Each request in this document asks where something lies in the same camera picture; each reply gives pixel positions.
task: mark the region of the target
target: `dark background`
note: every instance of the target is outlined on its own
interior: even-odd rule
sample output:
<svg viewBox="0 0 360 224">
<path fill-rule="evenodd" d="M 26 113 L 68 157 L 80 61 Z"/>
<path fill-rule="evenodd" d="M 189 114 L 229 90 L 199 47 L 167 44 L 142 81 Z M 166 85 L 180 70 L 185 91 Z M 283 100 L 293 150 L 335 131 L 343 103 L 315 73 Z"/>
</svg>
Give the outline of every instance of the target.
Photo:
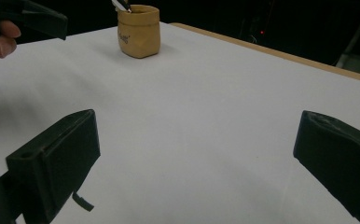
<svg viewBox="0 0 360 224">
<path fill-rule="evenodd" d="M 68 34 L 116 26 L 110 0 L 34 0 L 65 14 Z M 160 10 L 163 22 L 181 22 L 320 63 L 335 64 L 360 25 L 360 0 L 130 0 Z M 18 42 L 49 36 L 22 28 Z M 360 38 L 353 48 L 360 55 Z"/>
</svg>

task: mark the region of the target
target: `human hand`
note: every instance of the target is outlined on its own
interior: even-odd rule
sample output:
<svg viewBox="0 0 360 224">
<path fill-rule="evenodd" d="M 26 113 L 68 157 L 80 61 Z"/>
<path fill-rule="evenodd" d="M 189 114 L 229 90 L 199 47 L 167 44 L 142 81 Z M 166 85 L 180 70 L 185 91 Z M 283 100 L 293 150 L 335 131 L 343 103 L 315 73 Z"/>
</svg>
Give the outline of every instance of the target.
<svg viewBox="0 0 360 224">
<path fill-rule="evenodd" d="M 14 38 L 21 36 L 21 30 L 12 21 L 0 21 L 0 33 L 0 58 L 6 58 L 17 48 Z"/>
</svg>

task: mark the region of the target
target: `table surface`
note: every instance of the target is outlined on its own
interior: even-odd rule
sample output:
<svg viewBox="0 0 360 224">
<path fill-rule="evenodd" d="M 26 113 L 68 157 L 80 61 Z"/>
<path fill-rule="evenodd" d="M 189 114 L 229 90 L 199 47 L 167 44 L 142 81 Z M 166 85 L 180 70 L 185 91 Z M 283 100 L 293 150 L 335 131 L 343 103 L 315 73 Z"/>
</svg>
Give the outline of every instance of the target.
<svg viewBox="0 0 360 224">
<path fill-rule="evenodd" d="M 358 223 L 292 152 L 303 110 L 360 130 L 360 80 L 160 28 L 142 60 L 116 27 L 0 60 L 0 175 L 12 151 L 92 108 L 102 156 L 78 193 L 95 208 L 70 199 L 53 223 Z"/>
</svg>

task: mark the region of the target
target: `wooden table edge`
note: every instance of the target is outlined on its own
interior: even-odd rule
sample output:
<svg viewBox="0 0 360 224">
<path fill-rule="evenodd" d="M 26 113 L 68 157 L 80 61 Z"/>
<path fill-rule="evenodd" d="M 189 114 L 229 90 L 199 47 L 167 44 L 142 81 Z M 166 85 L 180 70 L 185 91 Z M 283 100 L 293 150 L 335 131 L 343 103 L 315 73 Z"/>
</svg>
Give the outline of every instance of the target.
<svg viewBox="0 0 360 224">
<path fill-rule="evenodd" d="M 254 49 L 254 50 L 257 50 L 257 51 L 260 51 L 260 52 L 264 52 L 264 53 L 267 53 L 267 54 L 270 54 L 270 55 L 273 55 L 273 56 L 276 56 L 276 57 L 287 59 L 287 60 L 295 62 L 295 63 L 302 63 L 302 64 L 305 64 L 305 65 L 308 65 L 308 66 L 311 66 L 311 67 L 315 67 L 315 68 L 319 68 L 319 69 L 322 69 L 322 70 L 325 70 L 325 71 L 328 71 L 328 72 L 332 72 L 332 73 L 335 73 L 335 74 L 339 74 L 339 75 L 342 75 L 342 76 L 351 77 L 351 78 L 360 80 L 360 74 L 359 73 L 355 73 L 355 72 L 352 72 L 352 71 L 349 71 L 349 70 L 341 69 L 341 68 L 338 68 L 338 67 L 335 67 L 335 66 L 330 66 L 330 65 L 327 65 L 327 64 L 324 64 L 324 63 L 318 63 L 318 62 L 315 62 L 315 61 L 312 61 L 312 60 L 309 60 L 309 59 L 305 59 L 305 58 L 301 58 L 301 57 L 298 57 L 298 56 L 295 56 L 295 55 L 292 55 L 292 54 L 284 53 L 284 52 L 281 52 L 279 50 L 268 49 L 268 48 L 265 48 L 265 47 L 262 47 L 262 46 L 259 46 L 259 45 L 256 45 L 256 44 L 252 44 L 252 43 L 249 43 L 249 42 L 246 42 L 246 41 L 236 39 L 236 38 L 232 38 L 232 37 L 225 36 L 225 35 L 220 35 L 220 34 L 217 34 L 217 33 L 210 32 L 210 31 L 202 30 L 200 28 L 185 25 L 183 23 L 173 22 L 173 23 L 170 23 L 170 25 L 173 25 L 173 26 L 176 26 L 176 27 L 179 27 L 179 28 L 183 28 L 183 29 L 186 29 L 186 30 L 189 30 L 189 31 L 201 34 L 201 35 L 208 35 L 210 37 L 214 37 L 214 38 L 217 38 L 217 39 L 220 39 L 220 40 L 224 40 L 224 41 L 227 41 L 229 43 L 236 44 L 236 45 L 239 45 L 239 46 L 242 46 L 242 47 L 246 47 L 246 48 L 249 48 L 249 49 Z"/>
</svg>

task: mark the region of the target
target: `pencil holder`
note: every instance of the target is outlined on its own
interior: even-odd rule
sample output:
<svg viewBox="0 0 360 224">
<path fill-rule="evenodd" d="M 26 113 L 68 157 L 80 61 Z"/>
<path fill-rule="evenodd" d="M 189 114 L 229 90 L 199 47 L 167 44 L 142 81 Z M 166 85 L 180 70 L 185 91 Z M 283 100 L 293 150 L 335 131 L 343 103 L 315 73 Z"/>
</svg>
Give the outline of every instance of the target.
<svg viewBox="0 0 360 224">
<path fill-rule="evenodd" d="M 144 58 L 157 54 L 160 48 L 159 10 L 131 5 L 132 13 L 118 11 L 118 43 L 122 52 Z"/>
</svg>

